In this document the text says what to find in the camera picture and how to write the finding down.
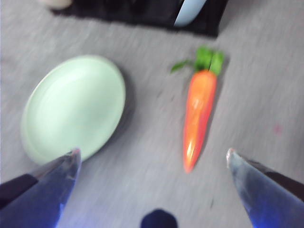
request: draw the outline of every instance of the green leaf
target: green leaf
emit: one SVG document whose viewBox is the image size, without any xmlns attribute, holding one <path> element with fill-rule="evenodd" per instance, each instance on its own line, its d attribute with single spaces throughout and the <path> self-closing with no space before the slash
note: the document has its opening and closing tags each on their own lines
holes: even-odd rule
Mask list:
<svg viewBox="0 0 304 228">
<path fill-rule="evenodd" d="M 191 60 L 188 60 L 188 59 L 186 59 L 184 61 L 181 61 L 181 62 L 178 62 L 178 63 L 174 64 L 174 66 L 171 68 L 171 73 L 183 68 L 186 65 L 192 66 L 193 62 Z"/>
<path fill-rule="evenodd" d="M 209 69 L 212 55 L 213 51 L 211 49 L 205 46 L 199 47 L 196 51 L 196 60 L 194 62 L 195 71 Z"/>
<path fill-rule="evenodd" d="M 213 54 L 209 70 L 212 71 L 215 75 L 219 75 L 222 70 L 223 62 L 224 54 L 222 52 L 215 52 Z"/>
</svg>

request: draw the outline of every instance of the toy carrot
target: toy carrot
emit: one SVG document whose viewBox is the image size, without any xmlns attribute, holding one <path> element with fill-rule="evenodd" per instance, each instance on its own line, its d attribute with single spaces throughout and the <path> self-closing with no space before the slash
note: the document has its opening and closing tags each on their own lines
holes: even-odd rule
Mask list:
<svg viewBox="0 0 304 228">
<path fill-rule="evenodd" d="M 184 169 L 189 173 L 199 157 L 204 143 L 208 119 L 212 110 L 217 86 L 217 75 L 221 71 L 224 55 L 201 46 L 195 61 L 185 60 L 175 64 L 171 72 L 190 65 L 194 67 L 186 105 L 183 138 Z"/>
</svg>

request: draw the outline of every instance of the orange carrot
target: orange carrot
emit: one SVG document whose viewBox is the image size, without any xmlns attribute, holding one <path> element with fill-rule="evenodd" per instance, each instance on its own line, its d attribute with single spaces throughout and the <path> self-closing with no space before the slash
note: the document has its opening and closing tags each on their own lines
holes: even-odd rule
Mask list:
<svg viewBox="0 0 304 228">
<path fill-rule="evenodd" d="M 172 71 L 184 65 L 194 65 L 197 72 L 193 75 L 186 105 L 186 119 L 183 137 L 184 169 L 189 173 L 204 143 L 208 119 L 213 106 L 217 86 L 217 75 L 220 73 L 223 54 L 200 47 L 194 63 L 189 60 L 177 63 Z"/>
</svg>

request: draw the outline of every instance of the light green plate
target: light green plate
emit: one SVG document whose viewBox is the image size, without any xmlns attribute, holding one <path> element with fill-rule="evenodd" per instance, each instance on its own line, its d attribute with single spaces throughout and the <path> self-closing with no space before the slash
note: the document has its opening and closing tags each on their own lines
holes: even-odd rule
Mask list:
<svg viewBox="0 0 304 228">
<path fill-rule="evenodd" d="M 25 107 L 22 143 L 44 164 L 73 148 L 84 161 L 111 137 L 122 116 L 125 84 L 118 68 L 98 56 L 57 66 L 38 84 Z"/>
</svg>

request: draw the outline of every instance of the gray carpet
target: gray carpet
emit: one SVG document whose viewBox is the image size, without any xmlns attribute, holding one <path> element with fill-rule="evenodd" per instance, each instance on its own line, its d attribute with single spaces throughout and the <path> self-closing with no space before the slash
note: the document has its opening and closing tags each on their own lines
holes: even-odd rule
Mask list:
<svg viewBox="0 0 304 228">
<path fill-rule="evenodd" d="M 54 17 L 34 0 L 1 1 L 1 181 L 36 165 L 19 135 L 28 96 L 60 62 L 114 61 L 129 81 L 127 114 L 83 163 L 59 228 L 135 228 L 163 208 L 181 228 L 249 228 L 225 153 L 229 147 L 304 182 L 304 2 L 230 0 L 217 39 L 92 19 Z M 169 74 L 201 44 L 229 58 L 203 155 L 182 168 L 191 70 Z"/>
</svg>

